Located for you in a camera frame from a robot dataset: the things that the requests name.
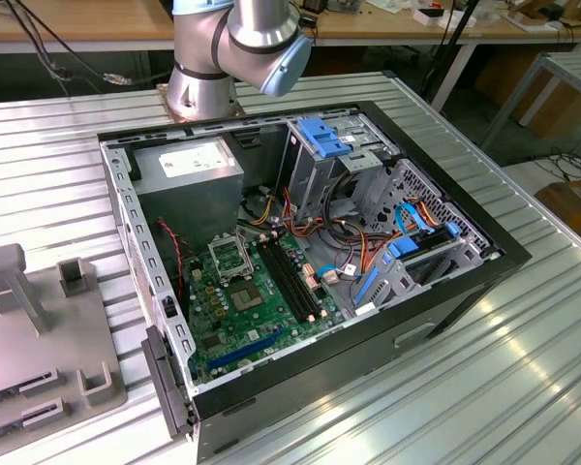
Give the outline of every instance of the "red wire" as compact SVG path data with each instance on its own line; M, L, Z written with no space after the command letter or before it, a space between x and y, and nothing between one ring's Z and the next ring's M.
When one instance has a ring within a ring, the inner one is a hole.
M164 223L162 220L157 220L162 228L164 228L170 237L172 238L172 242L174 242L174 250L176 251L176 260L178 261L178 298L182 298L183 296L183 260L181 259L181 249L178 246L178 234L175 234L174 231Z

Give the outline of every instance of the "open computer case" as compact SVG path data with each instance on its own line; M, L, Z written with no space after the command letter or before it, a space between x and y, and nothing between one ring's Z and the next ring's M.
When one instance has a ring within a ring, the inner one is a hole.
M168 431L198 460L439 335L530 258L372 102L99 140Z

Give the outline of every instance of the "aluminum table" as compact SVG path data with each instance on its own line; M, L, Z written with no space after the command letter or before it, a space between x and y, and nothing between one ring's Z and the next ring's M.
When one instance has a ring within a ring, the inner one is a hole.
M516 106L542 71L548 71L553 75L553 77L528 110L528 112L531 112L533 115L540 109L540 107L542 107L542 105L544 105L546 100L549 98L549 95L553 90L555 90L560 81L567 82L581 92L581 53L541 53L534 60L530 69L514 88L512 94L508 97L505 104L491 122L486 137L480 144L482 150L486 150L490 146L504 126L508 117L512 114L514 109L516 109ZM528 116L526 113L520 121L521 124L526 126L532 120L532 117ZM578 152L579 150L581 150L581 139L577 142L576 147L574 148L575 152Z
M581 239L400 80L302 79L248 112L374 100L533 259L455 327L208 463L581 463ZM0 104L0 244L29 269L91 260L127 403L0 457L14 463L190 463L168 438L140 341L144 318L111 216L95 134L169 123L156 92Z

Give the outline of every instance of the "desk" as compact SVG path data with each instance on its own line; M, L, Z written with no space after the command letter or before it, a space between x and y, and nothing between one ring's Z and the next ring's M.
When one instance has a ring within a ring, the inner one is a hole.
M310 77L282 98L242 84L237 94L248 113L375 101L533 258L444 334L215 463L581 460L581 239L399 79ZM73 256L97 267L128 390L122 407L0 464L190 463L191 445L169 439L140 348L145 322L95 136L169 122L155 91L0 104L0 243L20 241L30 271Z
M26 0L62 39L77 51L173 49L172 21L158 0ZM393 15L364 3L356 15L324 12L319 17L318 47L436 45L443 29L426 27L410 11ZM49 51L61 51L48 34ZM501 18L466 31L454 63L432 103L441 110L478 45L553 44L572 41L556 32L529 34ZM581 30L575 30L575 50L581 51ZM0 15L0 53L32 52L19 26Z

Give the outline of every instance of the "orange wire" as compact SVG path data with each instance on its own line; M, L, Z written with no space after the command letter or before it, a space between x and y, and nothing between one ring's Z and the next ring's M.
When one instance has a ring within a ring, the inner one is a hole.
M432 217L432 215L428 211L426 203L424 203L424 201L421 201L419 203L419 206L422 208L422 210L424 210L424 214L428 217L429 222L432 223L430 226L437 226L439 223L437 222L437 220L435 220L435 218Z

